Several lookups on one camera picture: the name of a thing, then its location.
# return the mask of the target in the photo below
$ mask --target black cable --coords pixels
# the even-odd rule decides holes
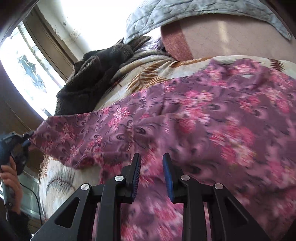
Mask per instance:
[[[41,226],[42,226],[43,223],[42,223],[41,212],[40,212],[40,204],[39,204],[39,200],[38,200],[36,194],[35,194],[30,188],[28,188],[28,187],[26,187],[25,185],[23,185],[21,182],[20,182],[20,184],[21,184],[23,187],[29,189],[29,190],[35,195],[35,198],[36,198],[36,200],[37,200],[37,204],[38,204],[39,218],[40,218],[40,222],[41,222]]]

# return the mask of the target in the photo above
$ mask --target window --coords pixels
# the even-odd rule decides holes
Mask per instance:
[[[23,23],[20,23],[0,48],[1,62],[24,99],[43,118],[55,112],[64,80],[40,52]]]

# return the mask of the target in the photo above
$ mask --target black sleeve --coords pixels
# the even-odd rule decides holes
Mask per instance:
[[[29,218],[24,213],[18,215],[16,212],[7,211],[6,219],[21,241],[29,241],[32,238],[28,228]]]

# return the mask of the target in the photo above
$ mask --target silver screw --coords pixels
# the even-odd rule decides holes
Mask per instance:
[[[190,179],[190,176],[188,176],[188,175],[181,176],[181,180],[183,180],[183,181],[188,181],[189,179]]]
[[[124,179],[123,176],[116,176],[115,177],[115,181],[117,181],[117,182],[121,182],[123,179]]]
[[[85,183],[81,186],[81,189],[85,191],[85,190],[89,189],[89,185]]]
[[[221,183],[216,183],[215,188],[221,190],[223,189],[223,185]]]

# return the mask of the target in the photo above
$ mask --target person's arm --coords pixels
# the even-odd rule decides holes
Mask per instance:
[[[11,167],[2,165],[1,169],[3,172],[0,173],[4,184],[10,186],[15,192],[15,205],[6,212],[6,219],[21,241],[29,241],[32,238],[28,228],[29,218],[20,210],[23,196],[22,187],[17,177],[15,162],[12,158],[10,158],[9,162]]]

